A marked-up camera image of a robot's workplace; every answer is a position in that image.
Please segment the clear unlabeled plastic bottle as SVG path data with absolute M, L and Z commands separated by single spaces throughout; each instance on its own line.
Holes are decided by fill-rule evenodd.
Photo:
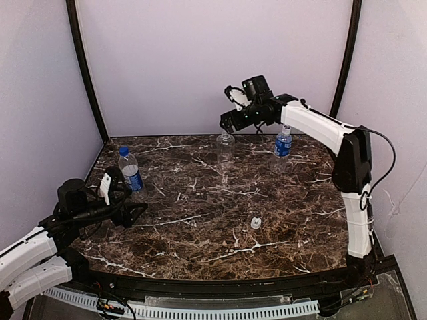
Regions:
M 235 138 L 233 135 L 222 131 L 216 138 L 216 153 L 218 167 L 225 171 L 234 162 Z

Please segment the white cap water bottle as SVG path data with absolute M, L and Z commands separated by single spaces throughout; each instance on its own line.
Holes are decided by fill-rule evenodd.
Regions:
M 273 153 L 269 160 L 269 168 L 271 172 L 275 174 L 285 172 L 291 146 L 291 127 L 283 125 L 281 131 L 276 135 Z

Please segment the clear bottle cap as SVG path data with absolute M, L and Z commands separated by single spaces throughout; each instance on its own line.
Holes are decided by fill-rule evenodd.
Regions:
M 250 222 L 250 227 L 252 229 L 259 229 L 261 227 L 262 220 L 260 217 L 253 217 Z

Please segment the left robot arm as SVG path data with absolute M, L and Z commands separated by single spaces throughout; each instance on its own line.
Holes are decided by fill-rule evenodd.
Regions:
M 70 179 L 57 190 L 52 215 L 1 251 L 1 318 L 46 290 L 70 281 L 88 282 L 89 261 L 71 244 L 83 229 L 110 220 L 130 228 L 148 208 L 129 203 L 131 191 L 121 183 L 106 185 L 103 197 L 88 199 L 91 190 L 81 179 Z

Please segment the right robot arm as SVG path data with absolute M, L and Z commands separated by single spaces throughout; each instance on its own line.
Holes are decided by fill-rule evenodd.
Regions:
M 227 86 L 234 109 L 221 115 L 220 127 L 228 133 L 251 125 L 286 125 L 310 136 L 334 154 L 332 183 L 341 193 L 348 225 L 348 255 L 363 259 L 372 250 L 373 216 L 369 204 L 372 154 L 370 134 L 310 107 L 287 93 L 274 95 L 264 76 Z

